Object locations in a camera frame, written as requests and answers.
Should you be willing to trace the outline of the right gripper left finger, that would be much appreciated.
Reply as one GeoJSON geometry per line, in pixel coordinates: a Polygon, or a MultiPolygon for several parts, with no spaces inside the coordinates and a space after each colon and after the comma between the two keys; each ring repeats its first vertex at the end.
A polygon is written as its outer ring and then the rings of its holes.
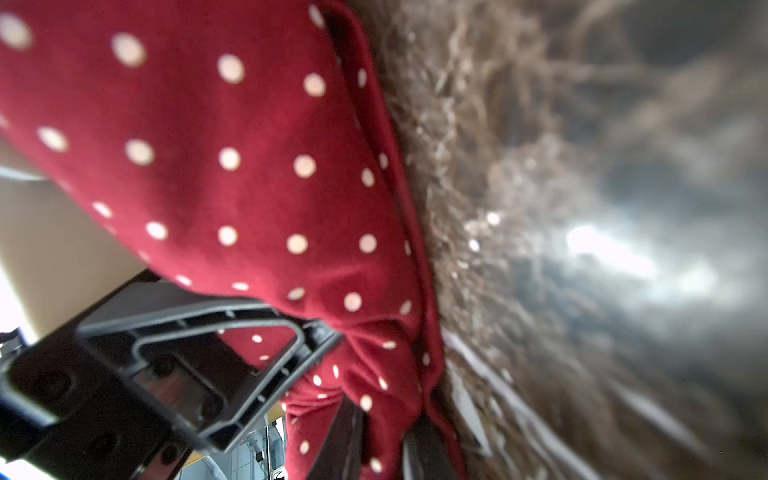
{"type": "Polygon", "coordinates": [[[307,480],[359,480],[364,412],[349,398],[340,403],[307,480]]]}

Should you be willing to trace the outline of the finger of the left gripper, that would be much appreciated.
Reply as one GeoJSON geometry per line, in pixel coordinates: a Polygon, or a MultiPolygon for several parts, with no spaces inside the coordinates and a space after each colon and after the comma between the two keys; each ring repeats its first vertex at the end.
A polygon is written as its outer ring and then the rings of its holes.
{"type": "Polygon", "coordinates": [[[10,479],[170,479],[223,453],[340,341],[254,299],[136,278],[1,362],[10,479]]]}

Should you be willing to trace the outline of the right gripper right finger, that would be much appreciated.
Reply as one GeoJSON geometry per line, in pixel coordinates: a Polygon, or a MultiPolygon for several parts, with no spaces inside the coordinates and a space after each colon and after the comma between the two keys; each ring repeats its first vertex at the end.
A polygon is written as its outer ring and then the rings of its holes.
{"type": "Polygon", "coordinates": [[[447,448],[433,422],[422,415],[403,440],[404,480],[458,480],[447,448]]]}

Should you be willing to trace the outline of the red polka dot skirt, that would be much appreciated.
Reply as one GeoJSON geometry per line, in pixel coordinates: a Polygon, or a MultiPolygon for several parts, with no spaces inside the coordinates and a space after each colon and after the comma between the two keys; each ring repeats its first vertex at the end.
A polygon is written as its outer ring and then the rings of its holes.
{"type": "Polygon", "coordinates": [[[345,2],[5,1],[1,133],[164,278],[341,333],[281,399],[291,478],[346,399],[363,478],[401,477],[421,417],[465,474],[418,215],[345,2]]]}

